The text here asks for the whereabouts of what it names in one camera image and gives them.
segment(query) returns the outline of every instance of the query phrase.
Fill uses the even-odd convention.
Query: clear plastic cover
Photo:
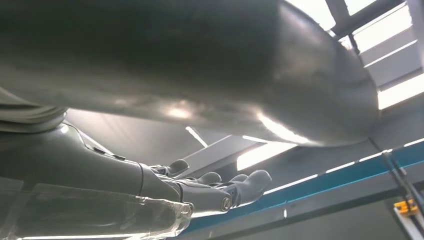
[[[189,204],[0,178],[0,239],[159,239],[190,223]]]

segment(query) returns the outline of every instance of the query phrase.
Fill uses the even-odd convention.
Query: white stripe
[[[264,192],[264,193],[263,193],[263,195],[270,194],[270,193],[273,193],[273,192],[275,192],[275,191],[278,191],[278,190],[281,190],[281,189],[285,189],[285,188],[291,187],[291,186],[293,186],[293,185],[296,185],[296,184],[300,184],[300,183],[306,182],[306,181],[311,180],[311,179],[314,179],[314,178],[316,178],[316,177],[318,177],[318,174],[315,174],[315,175],[312,175],[312,176],[308,176],[308,177],[302,178],[302,179],[300,179],[300,180],[297,180],[297,181],[291,182],[291,183],[289,183],[289,184],[286,184],[286,185],[282,185],[282,186],[279,186],[279,187],[273,188],[273,189],[271,189],[271,190],[268,190],[268,191]]]
[[[379,153],[376,153],[376,154],[373,154],[373,155],[370,155],[370,156],[363,157],[363,158],[359,159],[359,162],[363,162],[363,161],[366,161],[366,160],[369,160],[369,159],[373,159],[373,158],[378,157],[382,154],[383,154],[382,152],[379,152]]]
[[[414,145],[414,144],[417,144],[417,143],[421,143],[422,141],[424,141],[424,138],[421,138],[421,139],[418,139],[418,140],[415,140],[415,141],[411,141],[410,143],[407,143],[403,146],[408,147],[408,146],[411,146],[411,145]]]
[[[346,167],[352,166],[352,165],[354,165],[354,164],[355,164],[355,162],[354,162],[354,161],[351,161],[351,162],[346,163],[346,164],[343,164],[343,165],[341,165],[341,166],[338,166],[338,167],[335,167],[335,168],[329,169],[329,170],[325,171],[325,173],[326,173],[326,174],[328,174],[328,173],[331,173],[331,172],[337,171],[337,170],[339,170],[339,169],[344,169],[344,168],[346,168]]]

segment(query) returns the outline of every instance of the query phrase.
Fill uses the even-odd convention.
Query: gray cylindrical body
[[[138,196],[138,163],[101,155],[84,146],[80,135],[62,124],[38,134],[0,134],[0,177],[24,181],[24,189],[50,184]]]
[[[378,119],[360,61],[282,0],[2,0],[0,16],[0,87],[37,105],[307,146]]]

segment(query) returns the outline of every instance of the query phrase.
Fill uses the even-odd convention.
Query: cable
[[[405,170],[401,168],[390,152],[382,150],[372,138],[369,137],[368,140],[377,151],[383,153],[384,164],[388,168],[393,180],[399,187],[404,189],[405,193],[402,198],[406,203],[408,211],[411,212],[411,205],[408,202],[408,196],[410,196],[414,200],[415,204],[417,204],[420,213],[424,216],[424,198],[421,196],[420,192],[417,191],[414,185],[408,181]]]

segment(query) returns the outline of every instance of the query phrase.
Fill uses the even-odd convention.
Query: yellow clamp
[[[415,215],[418,213],[418,206],[417,204],[414,202],[413,199],[409,199],[408,200],[409,206],[410,206],[410,211],[408,210],[408,205],[406,201],[400,201],[395,203],[393,206],[395,208],[397,208],[397,210],[399,211],[399,213],[401,215],[404,216],[409,216],[409,215]]]

